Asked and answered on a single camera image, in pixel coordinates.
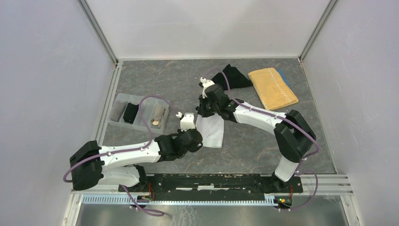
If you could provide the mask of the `white underwear black waistband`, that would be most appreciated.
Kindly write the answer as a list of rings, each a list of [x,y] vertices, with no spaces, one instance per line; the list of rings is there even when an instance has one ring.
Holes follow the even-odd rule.
[[[222,148],[224,137],[224,120],[215,114],[210,117],[198,115],[196,128],[203,138],[203,146],[208,148]]]

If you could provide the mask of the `black underwear beige waistband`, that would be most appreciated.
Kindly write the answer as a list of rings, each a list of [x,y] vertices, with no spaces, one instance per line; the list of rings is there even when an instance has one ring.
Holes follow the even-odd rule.
[[[124,122],[133,124],[138,114],[138,111],[139,111],[139,105],[135,105],[133,103],[127,103],[127,106],[123,114]]]

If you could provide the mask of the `clear plastic organizer box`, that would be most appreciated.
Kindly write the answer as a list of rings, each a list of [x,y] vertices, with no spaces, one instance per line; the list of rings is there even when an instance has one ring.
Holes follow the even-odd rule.
[[[169,105],[162,99],[150,97],[150,98],[144,98],[142,96],[135,96],[135,95],[130,95],[130,94],[122,94],[119,93],[116,96],[115,101],[121,101],[121,102],[127,102],[127,103],[133,103],[135,105],[139,105],[139,111],[136,116],[136,119],[133,124],[125,123],[123,120],[123,115],[120,118],[119,122],[114,122],[109,119],[110,112],[107,116],[107,122],[110,125],[113,126],[119,126],[123,128],[128,128],[128,129],[135,129],[139,131],[147,131],[148,128],[150,128],[152,133],[155,134],[162,134],[165,130],[165,126],[167,123],[167,115],[169,113]],[[151,119],[153,116],[153,109],[156,105],[161,105],[165,107],[165,115],[162,121],[162,124],[160,127],[158,126],[153,126],[151,123]]]

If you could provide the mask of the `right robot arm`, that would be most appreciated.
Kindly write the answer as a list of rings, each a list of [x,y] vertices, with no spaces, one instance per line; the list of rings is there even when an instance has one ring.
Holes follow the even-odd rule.
[[[304,117],[296,110],[272,112],[240,99],[231,99],[219,84],[209,80],[199,86],[202,93],[196,110],[200,116],[218,115],[225,121],[251,125],[275,136],[281,159],[273,172],[271,184],[277,192],[286,191],[306,153],[317,144],[316,136]]]

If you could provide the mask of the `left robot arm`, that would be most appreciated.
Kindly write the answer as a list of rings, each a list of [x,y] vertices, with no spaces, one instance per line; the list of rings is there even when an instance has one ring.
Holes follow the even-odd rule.
[[[202,141],[196,129],[178,130],[134,145],[99,146],[95,140],[88,141],[70,157],[71,167],[65,177],[71,175],[72,178],[64,181],[72,183],[75,191],[96,185],[124,185],[142,192],[148,186],[148,179],[141,163],[181,159],[188,152],[198,151]]]

